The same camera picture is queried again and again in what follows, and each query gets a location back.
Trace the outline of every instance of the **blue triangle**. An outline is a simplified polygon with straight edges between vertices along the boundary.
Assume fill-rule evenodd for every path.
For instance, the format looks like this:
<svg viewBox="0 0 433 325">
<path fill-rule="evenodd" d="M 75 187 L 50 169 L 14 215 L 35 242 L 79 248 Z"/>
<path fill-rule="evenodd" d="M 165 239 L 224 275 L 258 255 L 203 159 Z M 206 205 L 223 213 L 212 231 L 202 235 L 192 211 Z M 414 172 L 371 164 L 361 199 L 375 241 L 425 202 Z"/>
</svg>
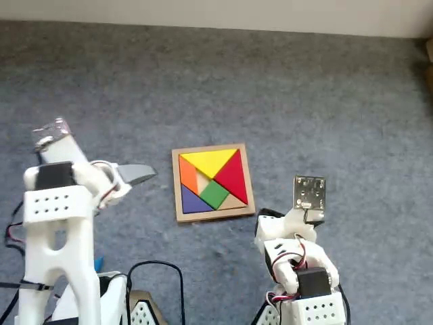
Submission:
<svg viewBox="0 0 433 325">
<path fill-rule="evenodd" d="M 188 188 L 182 185 L 182 210 L 183 213 L 198 213 L 214 211 L 201 198 L 196 196 Z"/>
</svg>

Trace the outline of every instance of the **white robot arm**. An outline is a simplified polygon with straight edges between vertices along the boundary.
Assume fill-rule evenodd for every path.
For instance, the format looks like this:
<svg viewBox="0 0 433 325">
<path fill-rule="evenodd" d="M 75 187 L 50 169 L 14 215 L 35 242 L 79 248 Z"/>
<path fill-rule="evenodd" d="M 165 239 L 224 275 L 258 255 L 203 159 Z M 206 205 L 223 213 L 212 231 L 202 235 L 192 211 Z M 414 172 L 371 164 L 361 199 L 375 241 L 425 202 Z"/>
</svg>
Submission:
<svg viewBox="0 0 433 325">
<path fill-rule="evenodd" d="M 93 268 L 93 218 L 101 209 L 119 202 L 133 185 L 156 173 L 144 165 L 89 162 L 61 118 L 35 130 L 35 135 L 35 149 L 43 164 L 24 174 L 24 281 L 52 288 L 59 276 L 66 275 L 70 286 L 65 293 L 72 299 L 59 303 L 62 308 L 55 310 L 53 320 L 76 316 L 79 325 L 118 325 L 120 319 L 126 324 L 126 279 L 114 279 L 101 297 L 100 279 Z M 55 232 L 60 228 L 66 230 L 67 240 L 57 249 Z M 48 290 L 22 286 L 15 324 L 44 323 L 48 297 Z"/>
<path fill-rule="evenodd" d="M 344 325 L 338 270 L 315 243 L 315 227 L 324 217 L 325 180 L 296 176 L 293 202 L 286 215 L 269 209 L 258 213 L 254 241 L 277 285 L 266 293 L 253 324 Z"/>
</svg>

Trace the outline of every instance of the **wire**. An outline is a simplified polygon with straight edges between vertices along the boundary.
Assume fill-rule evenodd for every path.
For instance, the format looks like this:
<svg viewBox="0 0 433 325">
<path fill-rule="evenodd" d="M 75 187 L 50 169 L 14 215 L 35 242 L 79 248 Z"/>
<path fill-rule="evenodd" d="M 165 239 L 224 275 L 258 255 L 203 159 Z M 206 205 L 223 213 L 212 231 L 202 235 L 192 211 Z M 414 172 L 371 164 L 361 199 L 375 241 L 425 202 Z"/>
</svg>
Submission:
<svg viewBox="0 0 433 325">
<path fill-rule="evenodd" d="M 183 298 L 183 276 L 182 276 L 182 271 L 175 264 L 172 264 L 172 263 L 169 263 L 169 262 L 165 262 L 165 261 L 157 261 L 157 260 L 143 261 L 143 262 L 139 262 L 137 264 L 134 264 L 132 266 L 132 268 L 128 272 L 128 276 L 127 276 L 127 294 L 126 294 L 128 325 L 131 325 L 131 306 L 129 305 L 129 294 L 130 294 L 132 286 L 133 286 L 131 275 L 132 275 L 134 269 L 136 269 L 139 266 L 147 265 L 147 264 L 166 265 L 166 266 L 169 266 L 169 267 L 175 269 L 177 271 L 177 273 L 179 273 L 179 279 L 180 279 L 180 283 L 181 283 L 181 319 L 182 319 L 182 325 L 185 325 L 185 301 L 184 301 L 184 298 Z"/>
<path fill-rule="evenodd" d="M 346 305 L 346 318 L 347 318 L 347 320 L 346 320 L 346 325 L 350 325 L 351 319 L 350 319 L 350 305 L 349 305 L 349 300 L 347 300 L 347 297 L 346 297 L 346 295 L 344 294 L 344 290 L 343 290 L 343 287 L 341 286 L 341 284 L 338 284 L 338 289 L 340 290 L 341 295 L 342 295 L 342 297 L 343 297 L 344 304 Z"/>
<path fill-rule="evenodd" d="M 22 208 L 22 205 L 24 204 L 24 201 L 22 200 L 20 203 L 18 203 L 18 205 L 15 207 L 15 209 L 12 211 L 11 214 L 11 221 L 8 225 L 8 227 L 13 224 L 15 216 L 18 214 L 18 212 L 20 212 L 20 209 Z M 21 255 L 22 259 L 24 260 L 25 256 L 26 256 L 26 252 L 24 251 L 24 249 L 21 246 L 18 246 L 16 244 L 9 244 L 8 243 L 8 239 L 9 236 L 7 234 L 7 228 L 6 231 L 4 233 L 4 237 L 3 237 L 3 243 L 5 245 L 6 248 L 13 248 L 15 250 L 17 250 L 19 252 L 19 254 Z M 12 310 L 14 309 L 16 303 L 18 302 L 18 295 L 19 295 L 19 290 L 17 290 L 15 292 L 14 297 L 12 298 L 11 302 L 9 303 L 9 305 L 6 307 L 6 310 L 3 312 L 3 314 L 0 317 L 0 325 L 3 325 L 4 322 L 6 321 L 7 317 L 10 315 L 10 313 L 12 312 Z"/>
<path fill-rule="evenodd" d="M 281 314 L 281 305 L 283 302 L 279 303 L 279 325 L 281 325 L 281 321 L 283 320 L 283 315 Z"/>
<path fill-rule="evenodd" d="M 105 161 L 105 160 L 94 160 L 94 161 L 90 162 L 90 165 L 92 165 L 92 166 L 95 166 L 96 164 L 104 164 L 104 165 L 108 166 L 111 169 L 112 175 L 113 175 L 112 187 L 101 196 L 101 199 L 99 200 L 99 203 L 97 205 L 97 208 L 100 209 L 101 208 L 101 203 L 106 199 L 106 197 L 108 195 L 111 194 L 111 192 L 113 192 L 118 187 L 119 181 L 118 181 L 118 179 L 116 179 L 116 173 L 114 171 L 113 166 L 108 161 Z"/>
<path fill-rule="evenodd" d="M 275 304 L 271 302 L 272 299 L 269 300 L 269 295 L 275 296 L 275 293 L 272 291 L 266 292 L 265 299 L 266 299 L 266 302 L 268 303 L 268 305 L 270 305 L 273 309 L 275 309 L 275 313 L 277 313 L 279 315 L 278 309 L 276 308 Z"/>
<path fill-rule="evenodd" d="M 15 307 L 17 301 L 18 301 L 18 294 L 19 290 L 15 292 L 14 297 L 12 298 L 11 302 L 7 306 L 6 310 L 3 312 L 3 315 L 0 317 L 0 324 L 4 324 L 9 314 L 12 312 L 12 309 Z"/>
<path fill-rule="evenodd" d="M 19 226 L 19 225 L 22 225 L 22 222 L 17 222 L 17 223 L 11 223 L 11 224 L 9 224 L 9 225 L 6 227 L 7 237 L 8 237 L 8 239 L 10 239 L 10 240 L 12 240 L 12 241 L 14 241 L 14 242 L 20 242 L 20 243 L 24 244 L 25 241 L 24 241 L 23 239 L 16 238 L 16 237 L 12 234 L 12 228 L 13 228 L 13 227 L 16 227 L 16 226 Z"/>
<path fill-rule="evenodd" d="M 298 235 L 298 234 L 294 234 L 295 239 L 298 239 L 299 241 L 299 245 L 301 246 L 302 250 L 304 251 L 303 254 L 299 254 L 299 253 L 283 253 L 278 255 L 278 257 L 276 259 L 274 259 L 274 261 L 271 264 L 271 269 L 272 269 L 272 277 L 273 279 L 276 281 L 276 277 L 275 277 L 275 271 L 273 269 L 274 265 L 283 257 L 287 256 L 287 255 L 296 255 L 300 257 L 300 260 L 297 262 L 297 264 L 293 267 L 294 269 L 300 269 L 301 267 L 303 267 L 304 265 L 306 265 L 308 267 L 308 264 L 306 263 L 306 249 L 305 249 L 305 245 L 301 242 L 300 238 L 302 236 Z"/>
<path fill-rule="evenodd" d="M 304 223 L 306 223 L 306 220 L 308 219 L 308 217 L 309 217 L 309 210 L 305 209 L 304 210 Z"/>
</svg>

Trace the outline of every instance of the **blue object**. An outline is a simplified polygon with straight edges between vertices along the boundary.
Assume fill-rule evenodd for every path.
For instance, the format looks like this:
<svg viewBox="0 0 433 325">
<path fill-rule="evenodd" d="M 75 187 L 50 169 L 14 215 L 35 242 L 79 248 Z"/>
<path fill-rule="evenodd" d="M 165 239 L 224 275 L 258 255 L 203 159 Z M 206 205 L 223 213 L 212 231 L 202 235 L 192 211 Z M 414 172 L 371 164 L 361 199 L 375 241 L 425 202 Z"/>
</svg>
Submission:
<svg viewBox="0 0 433 325">
<path fill-rule="evenodd" d="M 95 271 L 100 272 L 102 269 L 102 265 L 104 264 L 104 256 L 95 260 Z"/>
</svg>

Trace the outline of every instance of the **gray carpet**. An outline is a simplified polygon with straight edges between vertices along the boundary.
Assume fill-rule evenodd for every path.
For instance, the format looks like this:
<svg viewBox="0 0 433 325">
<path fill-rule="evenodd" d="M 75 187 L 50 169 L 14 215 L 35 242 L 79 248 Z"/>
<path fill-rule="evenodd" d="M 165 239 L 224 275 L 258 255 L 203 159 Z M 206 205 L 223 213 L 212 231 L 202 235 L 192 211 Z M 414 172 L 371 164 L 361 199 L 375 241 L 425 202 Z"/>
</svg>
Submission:
<svg viewBox="0 0 433 325">
<path fill-rule="evenodd" d="M 155 166 L 95 220 L 105 270 L 163 259 L 188 324 L 249 324 L 272 285 L 254 218 L 178 225 L 170 150 L 246 142 L 258 208 L 286 212 L 295 174 L 328 179 L 319 241 L 352 323 L 433 318 L 433 114 L 421 41 L 283 32 L 0 23 L 3 229 L 35 164 L 30 130 L 65 116 L 91 159 Z M 0 250 L 1 280 L 22 262 Z M 172 270 L 134 278 L 179 324 Z M 1 291 L 4 309 L 12 292 Z"/>
</svg>

